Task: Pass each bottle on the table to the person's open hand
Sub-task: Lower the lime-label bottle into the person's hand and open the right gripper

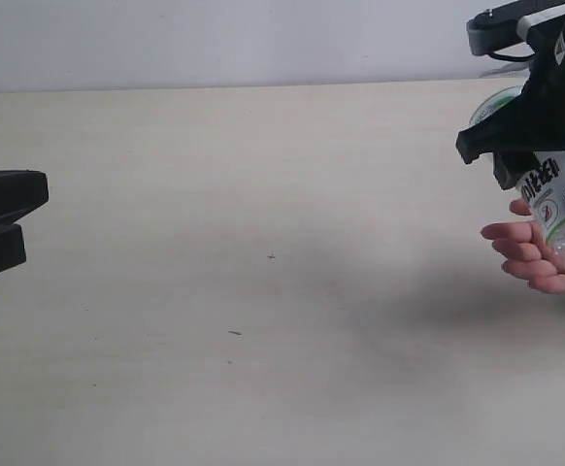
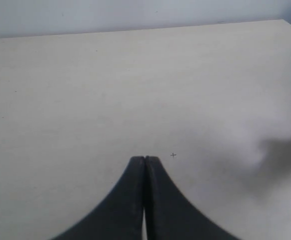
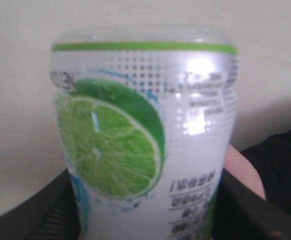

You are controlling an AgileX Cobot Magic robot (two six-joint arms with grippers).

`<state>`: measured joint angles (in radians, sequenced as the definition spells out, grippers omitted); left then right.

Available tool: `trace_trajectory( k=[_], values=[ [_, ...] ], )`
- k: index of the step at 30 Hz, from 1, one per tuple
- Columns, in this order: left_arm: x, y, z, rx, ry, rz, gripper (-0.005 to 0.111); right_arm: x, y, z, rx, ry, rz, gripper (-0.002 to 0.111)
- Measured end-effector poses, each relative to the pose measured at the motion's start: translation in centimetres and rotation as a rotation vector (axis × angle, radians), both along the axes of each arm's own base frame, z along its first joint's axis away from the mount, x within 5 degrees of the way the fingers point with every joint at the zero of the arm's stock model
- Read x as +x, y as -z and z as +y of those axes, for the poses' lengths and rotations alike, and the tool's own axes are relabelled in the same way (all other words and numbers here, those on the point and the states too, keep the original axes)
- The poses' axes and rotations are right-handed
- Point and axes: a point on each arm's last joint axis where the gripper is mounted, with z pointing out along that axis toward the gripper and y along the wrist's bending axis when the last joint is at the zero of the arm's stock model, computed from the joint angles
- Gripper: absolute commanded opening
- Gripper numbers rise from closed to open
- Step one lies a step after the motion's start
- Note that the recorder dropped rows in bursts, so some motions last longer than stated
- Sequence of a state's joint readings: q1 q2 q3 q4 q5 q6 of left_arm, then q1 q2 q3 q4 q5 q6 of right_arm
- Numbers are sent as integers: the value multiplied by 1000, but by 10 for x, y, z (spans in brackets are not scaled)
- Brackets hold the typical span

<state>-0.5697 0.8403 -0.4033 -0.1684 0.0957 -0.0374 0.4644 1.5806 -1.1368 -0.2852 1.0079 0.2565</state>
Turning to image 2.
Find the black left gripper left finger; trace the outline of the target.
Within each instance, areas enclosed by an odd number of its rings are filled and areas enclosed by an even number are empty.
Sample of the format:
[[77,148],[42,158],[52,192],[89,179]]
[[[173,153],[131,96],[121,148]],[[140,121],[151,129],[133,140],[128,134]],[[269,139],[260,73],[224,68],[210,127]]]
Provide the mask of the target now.
[[145,158],[132,157],[109,194],[55,240],[141,240]]

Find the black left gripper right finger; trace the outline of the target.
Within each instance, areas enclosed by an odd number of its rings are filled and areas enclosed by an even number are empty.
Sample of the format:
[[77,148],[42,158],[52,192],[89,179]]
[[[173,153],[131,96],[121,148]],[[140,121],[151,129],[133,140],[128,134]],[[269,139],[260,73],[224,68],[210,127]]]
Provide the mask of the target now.
[[145,157],[144,210],[149,240],[235,240],[194,207],[160,159]]

